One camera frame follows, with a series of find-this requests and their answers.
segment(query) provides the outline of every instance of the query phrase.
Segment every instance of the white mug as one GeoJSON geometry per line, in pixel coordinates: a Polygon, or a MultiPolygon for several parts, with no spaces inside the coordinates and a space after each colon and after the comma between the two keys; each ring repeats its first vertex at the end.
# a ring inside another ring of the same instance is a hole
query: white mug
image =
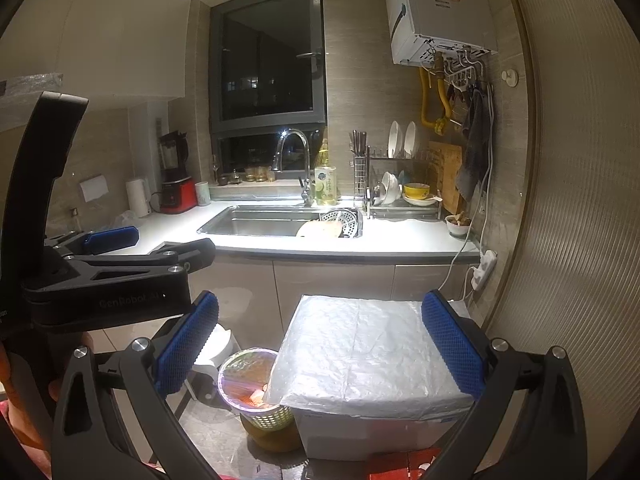
{"type": "Polygon", "coordinates": [[[208,182],[198,182],[196,184],[196,196],[198,197],[198,205],[209,205],[211,203],[208,182]]]}

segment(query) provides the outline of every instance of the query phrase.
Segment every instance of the kitchen sink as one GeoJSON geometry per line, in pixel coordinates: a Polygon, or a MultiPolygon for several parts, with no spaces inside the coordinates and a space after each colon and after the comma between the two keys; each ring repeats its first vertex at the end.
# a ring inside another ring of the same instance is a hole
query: kitchen sink
{"type": "Polygon", "coordinates": [[[204,224],[198,232],[207,235],[295,236],[310,220],[336,209],[348,209],[358,217],[358,233],[362,234],[362,212],[354,208],[302,206],[235,205],[227,207],[204,224]]]}

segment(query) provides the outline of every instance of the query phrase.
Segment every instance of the dish soap bottle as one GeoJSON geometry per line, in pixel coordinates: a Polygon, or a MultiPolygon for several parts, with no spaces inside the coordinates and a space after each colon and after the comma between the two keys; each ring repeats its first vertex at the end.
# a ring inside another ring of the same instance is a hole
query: dish soap bottle
{"type": "Polygon", "coordinates": [[[337,189],[335,181],[335,166],[329,164],[329,141],[326,131],[322,137],[322,145],[316,155],[316,203],[318,205],[335,205],[337,203],[337,189]]]}

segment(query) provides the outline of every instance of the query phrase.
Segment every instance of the power strip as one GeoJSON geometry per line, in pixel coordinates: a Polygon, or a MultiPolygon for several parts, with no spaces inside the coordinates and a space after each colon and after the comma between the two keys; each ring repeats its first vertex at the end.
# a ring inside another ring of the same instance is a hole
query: power strip
{"type": "Polygon", "coordinates": [[[480,254],[480,266],[474,268],[474,275],[471,278],[473,290],[480,290],[484,286],[497,261],[498,256],[493,251],[485,251],[484,254],[480,254]]]}

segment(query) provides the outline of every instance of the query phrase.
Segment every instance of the window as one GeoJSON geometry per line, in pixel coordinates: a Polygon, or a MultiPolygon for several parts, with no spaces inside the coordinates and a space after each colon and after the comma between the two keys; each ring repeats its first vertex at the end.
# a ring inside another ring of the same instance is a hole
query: window
{"type": "MultiPolygon", "coordinates": [[[[270,164],[278,134],[326,124],[321,0],[232,0],[211,9],[210,126],[225,173],[270,164]]],[[[302,170],[292,136],[289,170],[302,170]]]]}

